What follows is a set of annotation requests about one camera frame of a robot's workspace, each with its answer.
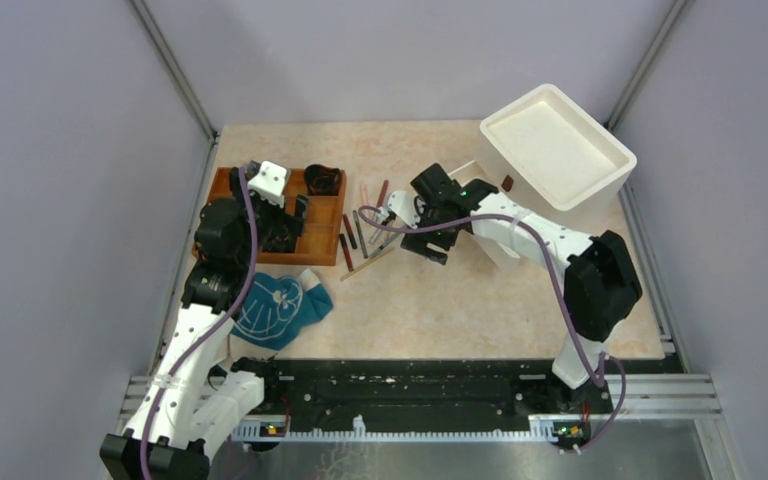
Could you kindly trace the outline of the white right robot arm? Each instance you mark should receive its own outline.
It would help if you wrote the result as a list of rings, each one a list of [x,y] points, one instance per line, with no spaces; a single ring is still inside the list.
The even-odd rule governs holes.
[[[409,191],[395,191],[382,211],[406,226],[403,249],[445,264],[462,232],[490,241],[544,267],[568,335],[555,357],[557,378],[546,385],[549,404],[572,412],[602,386],[605,344],[642,297],[627,244],[618,233],[573,230],[510,199],[482,178],[462,184],[439,164],[422,171]]]

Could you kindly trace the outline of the white drawer organizer box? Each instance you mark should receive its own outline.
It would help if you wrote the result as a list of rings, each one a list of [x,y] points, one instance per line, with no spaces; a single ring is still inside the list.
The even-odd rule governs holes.
[[[479,123],[476,160],[509,198],[591,234],[614,230],[636,155],[559,87],[544,83]]]

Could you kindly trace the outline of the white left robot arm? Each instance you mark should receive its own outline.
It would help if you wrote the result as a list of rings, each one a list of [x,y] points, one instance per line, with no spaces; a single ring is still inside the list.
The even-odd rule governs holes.
[[[277,407],[278,383],[245,370],[229,373],[208,399],[201,396],[232,331],[277,345],[298,331],[303,286],[293,277],[256,273],[252,255],[269,235],[303,222],[257,193],[214,199],[202,208],[198,260],[185,282],[167,354],[136,412],[100,447],[111,478],[205,479],[240,421],[252,410]]]

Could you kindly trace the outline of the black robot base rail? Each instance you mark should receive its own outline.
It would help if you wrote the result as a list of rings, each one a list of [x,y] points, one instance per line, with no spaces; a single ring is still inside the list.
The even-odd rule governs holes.
[[[264,380],[256,413],[293,433],[527,431],[534,415],[591,419],[629,405],[632,387],[567,387],[548,360],[303,360],[241,357]]]

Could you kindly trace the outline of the white pull-out drawer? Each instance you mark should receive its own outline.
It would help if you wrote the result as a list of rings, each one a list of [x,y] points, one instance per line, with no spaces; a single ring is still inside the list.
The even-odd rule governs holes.
[[[448,176],[459,186],[458,197],[475,197],[481,192],[494,189],[494,186],[489,182],[487,173],[475,160],[448,171]]]

